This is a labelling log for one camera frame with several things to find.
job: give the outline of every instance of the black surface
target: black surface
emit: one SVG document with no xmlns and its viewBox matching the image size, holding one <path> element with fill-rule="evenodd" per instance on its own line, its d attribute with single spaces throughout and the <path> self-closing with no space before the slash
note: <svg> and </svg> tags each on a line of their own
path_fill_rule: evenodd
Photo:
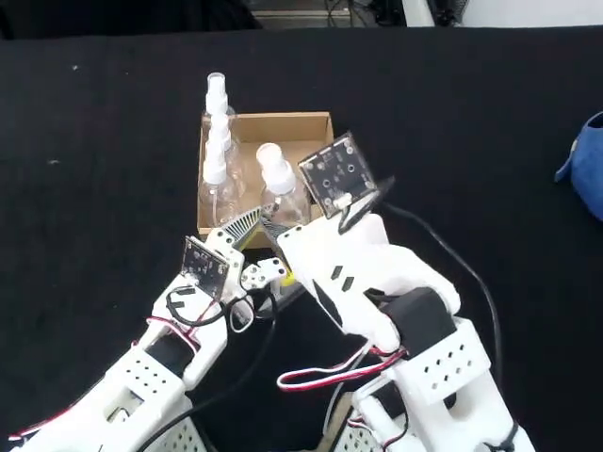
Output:
<svg viewBox="0 0 603 452">
<path fill-rule="evenodd" d="M 490 284 L 506 400 L 536 446 L 598 444 L 603 226 L 552 177 L 603 106 L 601 40 L 378 29 L 0 43 L 0 426 L 68 405 L 142 332 L 194 233 L 204 80 L 221 70 L 238 110 L 331 110 L 377 179 L 395 173 L 390 200 Z M 470 276 L 414 225 L 385 221 L 457 284 L 491 349 Z M 282 320 L 249 391 L 204 417 L 222 451 L 318 440 L 330 391 L 283 395 L 274 379 L 356 344 L 307 300 Z M 234 380 L 265 331 L 233 338 L 202 390 Z"/>
</svg>

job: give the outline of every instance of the spray bottle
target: spray bottle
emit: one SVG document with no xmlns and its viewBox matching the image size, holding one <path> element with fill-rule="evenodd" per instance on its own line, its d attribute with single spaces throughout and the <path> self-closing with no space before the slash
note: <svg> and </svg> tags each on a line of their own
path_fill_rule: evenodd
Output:
<svg viewBox="0 0 603 452">
<path fill-rule="evenodd" d="M 257 161 L 262 167 L 266 187 L 262 191 L 264 212 L 278 226 L 291 228 L 310 221 L 310 199 L 302 181 L 298 179 L 283 151 L 274 143 L 259 147 Z"/>
</svg>

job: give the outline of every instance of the black cable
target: black cable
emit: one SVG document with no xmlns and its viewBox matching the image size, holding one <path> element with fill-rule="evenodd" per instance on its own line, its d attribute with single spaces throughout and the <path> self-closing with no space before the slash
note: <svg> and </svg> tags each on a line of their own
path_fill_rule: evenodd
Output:
<svg viewBox="0 0 603 452">
<path fill-rule="evenodd" d="M 172 289 L 170 292 L 168 292 L 168 295 L 166 295 L 166 307 L 168 308 L 168 311 L 170 311 L 171 316 L 175 320 L 182 323 L 183 325 L 187 325 L 188 327 L 198 328 L 198 327 L 204 327 L 205 325 L 211 325 L 212 323 L 217 322 L 218 320 L 220 320 L 222 317 L 224 317 L 226 315 L 226 310 L 224 309 L 224 305 L 221 302 L 218 303 L 218 306 L 220 307 L 220 312 L 217 313 L 216 315 L 214 315 L 213 317 L 207 318 L 206 320 L 189 320 L 189 319 L 184 318 L 181 315 L 179 315 L 178 310 L 177 310 L 177 308 L 179 306 L 176 306 L 176 303 L 174 303 L 174 301 L 171 299 L 171 296 L 173 294 L 192 295 L 195 292 L 196 292 L 196 289 L 191 285 L 184 285 L 184 286 L 176 287 L 176 288 Z M 240 299 L 233 299 L 229 302 L 229 304 L 236 303 L 238 301 L 240 301 Z"/>
<path fill-rule="evenodd" d="M 353 0 L 348 0 L 348 13 L 350 14 L 350 28 L 354 28 L 354 15 L 352 14 L 354 9 Z"/>
<path fill-rule="evenodd" d="M 352 13 L 356 14 L 356 17 L 357 17 L 358 19 L 360 19 L 360 22 L 362 23 L 363 27 L 364 27 L 364 28 L 368 28 L 368 23 L 367 23 L 367 21 L 365 20 L 365 18 L 364 18 L 364 17 L 362 17 L 362 14 L 360 14 L 360 13 L 358 12 L 358 8 L 356 8 L 356 6 L 355 6 L 356 2 L 353 2 L 353 1 L 352 1 L 352 2 L 351 2 L 351 4 L 352 4 L 352 6 L 350 7 L 350 14 L 352 14 Z"/>
<path fill-rule="evenodd" d="M 342 2 L 343 0 L 336 0 L 330 7 L 329 7 L 329 0 L 324 0 L 324 7 L 327 10 L 327 25 L 328 26 L 332 26 L 334 28 L 337 28 L 337 23 L 335 22 L 335 19 L 333 18 L 333 11 L 335 10 L 335 8 L 337 8 L 339 6 L 339 4 Z"/>
<path fill-rule="evenodd" d="M 492 299 L 492 294 L 490 294 L 490 290 L 486 283 L 481 279 L 480 275 L 469 266 L 469 264 L 457 253 L 448 243 L 444 241 L 444 239 L 433 229 L 433 227 L 425 221 L 423 218 L 418 215 L 404 210 L 400 207 L 397 207 L 390 202 L 384 202 L 383 206 L 389 210 L 394 215 L 399 217 L 408 218 L 412 221 L 419 224 L 423 229 L 425 229 L 430 235 L 435 239 L 436 242 L 440 244 L 440 246 L 450 254 L 468 273 L 473 276 L 473 278 L 480 285 L 480 289 L 486 298 L 486 302 L 488 303 L 488 308 L 490 309 L 490 317 L 492 320 L 492 330 L 494 335 L 494 351 L 495 351 L 495 381 L 498 386 L 498 390 L 502 393 L 502 332 L 500 328 L 500 320 L 498 318 L 498 310 L 497 306 Z"/>
<path fill-rule="evenodd" d="M 219 402 L 219 401 L 223 400 L 224 398 L 230 396 L 231 394 L 236 392 L 241 386 L 243 386 L 247 382 L 247 380 L 250 378 L 250 376 L 253 374 L 253 372 L 255 372 L 257 367 L 259 367 L 260 363 L 262 363 L 262 361 L 264 360 L 264 356 L 268 352 L 270 343 L 272 342 L 272 339 L 274 337 L 274 332 L 276 331 L 276 323 L 277 323 L 277 319 L 278 319 L 278 309 L 279 308 L 278 308 L 278 305 L 276 304 L 276 298 L 274 297 L 274 295 L 270 291 L 267 291 L 267 295 L 269 296 L 270 302 L 272 303 L 272 323 L 270 325 L 270 330 L 268 331 L 268 334 L 266 335 L 266 338 L 264 339 L 264 342 L 262 343 L 262 346 L 260 347 L 258 353 L 255 355 L 255 360 L 253 360 L 253 363 L 247 368 L 247 370 L 243 373 L 243 375 L 234 384 L 228 386 L 221 393 L 217 393 L 217 394 L 209 397 L 207 400 L 194 405 L 192 408 L 190 408 L 190 409 L 186 410 L 185 412 L 182 412 L 181 414 L 178 414 L 176 417 L 174 417 L 165 426 L 163 426 L 158 431 L 156 431 L 153 435 L 151 435 L 151 437 L 137 449 L 137 452 L 144 452 L 147 449 L 147 447 L 149 447 L 155 440 L 157 440 L 157 438 L 159 438 L 170 428 L 172 428 L 173 426 L 175 426 L 176 424 L 181 422 L 183 419 L 186 419 L 187 417 L 190 417 L 191 415 L 193 415 L 197 412 L 201 412 L 201 411 L 207 409 L 209 406 L 215 404 L 216 402 Z"/>
</svg>

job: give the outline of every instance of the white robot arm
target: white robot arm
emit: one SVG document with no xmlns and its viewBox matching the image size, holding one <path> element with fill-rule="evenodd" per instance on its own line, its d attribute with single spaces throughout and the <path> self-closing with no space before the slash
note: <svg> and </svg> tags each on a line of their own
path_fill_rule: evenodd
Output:
<svg viewBox="0 0 603 452">
<path fill-rule="evenodd" d="M 352 209 L 359 210 L 362 203 Z M 278 243 L 296 279 L 344 333 L 362 335 L 383 352 L 420 342 L 421 335 L 429 336 L 429 324 L 421 325 L 419 330 L 425 332 L 414 332 L 415 337 L 403 326 L 405 316 L 413 321 L 412 309 L 428 302 L 416 299 L 414 305 L 408 304 L 409 296 L 425 287 L 437 294 L 452 325 L 449 333 L 425 349 L 407 349 L 407 359 L 356 391 L 354 416 L 388 451 L 468 452 L 488 447 L 533 451 L 493 381 L 490 360 L 473 324 L 453 316 L 461 304 L 454 286 L 412 251 L 389 244 L 379 216 L 365 215 L 345 234 L 339 233 L 339 223 L 339 217 L 322 217 L 280 235 Z M 406 303 L 411 310 L 390 309 L 386 315 L 370 296 L 375 290 L 387 296 L 390 305 Z M 405 407 L 398 419 L 376 397 L 389 383 L 396 385 Z M 445 401 L 452 396 L 456 403 L 448 409 Z"/>
<path fill-rule="evenodd" d="M 227 343 L 229 315 L 220 315 L 215 300 L 232 303 L 241 299 L 233 305 L 233 315 L 243 323 L 251 322 L 254 312 L 244 300 L 247 291 L 262 288 L 285 274 L 281 261 L 274 258 L 243 270 L 243 254 L 233 249 L 232 243 L 233 237 L 220 229 L 212 231 L 204 244 L 189 237 L 183 271 L 154 303 L 147 319 L 149 327 L 138 342 L 67 411 L 12 437 L 20 444 L 13 451 L 134 452 L 159 428 L 189 409 L 191 402 L 185 392 L 199 384 Z M 210 254 L 218 260 L 210 262 Z M 217 298 L 208 295 L 215 287 L 220 289 L 220 293 L 212 294 Z M 173 318 L 167 297 L 183 318 L 213 317 L 215 321 L 191 328 Z M 168 368 L 165 360 L 171 358 L 173 348 L 162 351 L 160 347 L 170 337 L 189 353 L 180 368 Z M 186 418 L 146 450 L 204 452 L 205 447 Z"/>
</svg>

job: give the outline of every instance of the yellow component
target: yellow component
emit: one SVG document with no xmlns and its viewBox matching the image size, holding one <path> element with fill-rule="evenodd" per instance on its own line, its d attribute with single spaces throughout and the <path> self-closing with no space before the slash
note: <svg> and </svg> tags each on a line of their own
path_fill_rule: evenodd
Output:
<svg viewBox="0 0 603 452">
<path fill-rule="evenodd" d="M 295 275 L 291 271 L 290 268 L 286 270 L 286 275 L 281 279 L 281 286 L 288 287 L 289 285 L 293 285 L 295 283 Z"/>
</svg>

